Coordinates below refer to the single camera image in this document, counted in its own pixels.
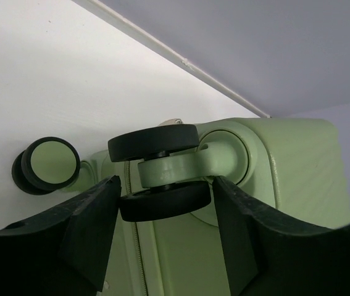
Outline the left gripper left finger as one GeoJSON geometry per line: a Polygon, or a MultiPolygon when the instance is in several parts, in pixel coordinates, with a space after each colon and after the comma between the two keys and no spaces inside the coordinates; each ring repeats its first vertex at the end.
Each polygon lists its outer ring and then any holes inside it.
{"type": "Polygon", "coordinates": [[[121,194],[118,176],[0,229],[0,295],[104,290],[121,194]]]}

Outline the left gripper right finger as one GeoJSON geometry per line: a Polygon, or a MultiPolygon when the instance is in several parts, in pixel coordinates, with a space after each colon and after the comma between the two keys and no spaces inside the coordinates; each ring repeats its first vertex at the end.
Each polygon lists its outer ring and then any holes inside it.
{"type": "Polygon", "coordinates": [[[212,188],[232,295],[350,295],[350,224],[301,221],[222,176],[212,188]]]}

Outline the green suitcase with blue lining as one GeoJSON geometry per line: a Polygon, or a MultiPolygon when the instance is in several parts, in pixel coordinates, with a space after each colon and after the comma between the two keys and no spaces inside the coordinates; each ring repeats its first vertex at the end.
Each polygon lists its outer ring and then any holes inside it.
{"type": "Polygon", "coordinates": [[[326,295],[346,281],[335,241],[350,198],[325,120],[160,125],[88,160],[45,137],[12,179],[75,193],[20,222],[35,295],[326,295]]]}

